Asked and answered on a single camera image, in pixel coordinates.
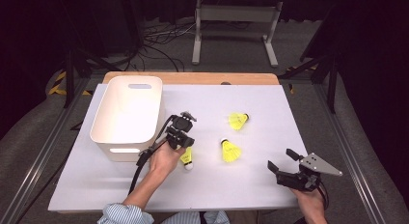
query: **hand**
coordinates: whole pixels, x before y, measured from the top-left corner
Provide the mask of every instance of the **hand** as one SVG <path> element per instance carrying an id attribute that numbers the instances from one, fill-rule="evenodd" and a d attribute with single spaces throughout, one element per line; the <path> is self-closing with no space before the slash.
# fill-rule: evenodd
<path id="1" fill-rule="evenodd" d="M 312 192 L 302 192 L 292 188 L 290 190 L 297 197 L 298 206 L 307 223 L 327 223 L 324 216 L 324 200 L 317 189 Z"/>
<path id="2" fill-rule="evenodd" d="M 185 151 L 184 148 L 173 150 L 168 142 L 160 146 L 150 158 L 150 171 L 126 197 L 123 204 L 137 206 L 144 210 L 151 195 L 174 171 L 177 161 Z"/>
<path id="3" fill-rule="evenodd" d="M 150 173 L 157 173 L 165 178 L 177 167 L 177 162 L 186 149 L 174 150 L 165 142 L 150 158 Z"/>

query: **white plastic basket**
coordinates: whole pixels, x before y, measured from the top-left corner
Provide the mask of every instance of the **white plastic basket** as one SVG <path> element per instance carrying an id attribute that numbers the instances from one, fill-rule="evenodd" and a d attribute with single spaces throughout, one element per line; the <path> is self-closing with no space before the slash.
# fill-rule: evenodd
<path id="1" fill-rule="evenodd" d="M 137 161 L 164 124 L 162 80 L 117 76 L 110 80 L 96 111 L 91 139 L 113 161 Z"/>

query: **shuttlecock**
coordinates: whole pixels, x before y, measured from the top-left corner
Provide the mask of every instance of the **shuttlecock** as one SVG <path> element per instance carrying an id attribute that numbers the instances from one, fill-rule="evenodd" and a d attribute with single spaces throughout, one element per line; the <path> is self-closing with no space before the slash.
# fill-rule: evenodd
<path id="1" fill-rule="evenodd" d="M 183 162 L 185 169 L 187 170 L 193 169 L 192 147 L 186 148 L 186 152 L 180 156 L 180 160 Z"/>
<path id="2" fill-rule="evenodd" d="M 248 120 L 249 115 L 245 113 L 231 113 L 229 116 L 229 124 L 235 130 L 240 130 Z"/>
<path id="3" fill-rule="evenodd" d="M 233 162 L 241 155 L 241 150 L 229 142 L 229 140 L 222 139 L 221 144 L 223 149 L 223 160 L 226 162 Z"/>

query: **shirt cuff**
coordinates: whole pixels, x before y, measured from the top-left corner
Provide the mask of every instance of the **shirt cuff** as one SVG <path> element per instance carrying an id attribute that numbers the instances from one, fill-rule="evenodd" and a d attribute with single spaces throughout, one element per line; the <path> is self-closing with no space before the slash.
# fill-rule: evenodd
<path id="1" fill-rule="evenodd" d="M 97 221 L 98 224 L 153 223 L 150 214 L 142 212 L 140 208 L 132 205 L 109 204 L 103 209 L 102 213 L 103 216 Z"/>

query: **white tabletop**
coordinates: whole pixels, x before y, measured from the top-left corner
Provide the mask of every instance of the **white tabletop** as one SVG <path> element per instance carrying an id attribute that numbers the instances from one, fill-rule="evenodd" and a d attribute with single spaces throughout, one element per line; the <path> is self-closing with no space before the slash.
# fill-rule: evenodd
<path id="1" fill-rule="evenodd" d="M 64 168 L 48 209 L 52 211 L 102 210 L 126 197 L 135 163 L 110 161 L 91 140 L 95 112 L 106 89 L 95 90 L 84 123 Z M 282 86 L 269 85 L 164 85 L 166 118 L 189 111 L 198 119 L 188 135 L 193 145 L 194 168 L 182 163 L 156 190 L 147 211 L 261 210 L 296 207 L 296 199 L 277 185 L 267 160 L 282 171 L 295 173 L 298 162 L 286 155 L 293 149 L 307 155 Z M 228 123 L 232 112 L 250 119 L 239 130 Z M 226 163 L 220 139 L 228 138 L 242 150 L 241 157 Z M 147 172 L 148 164 L 140 179 Z"/>

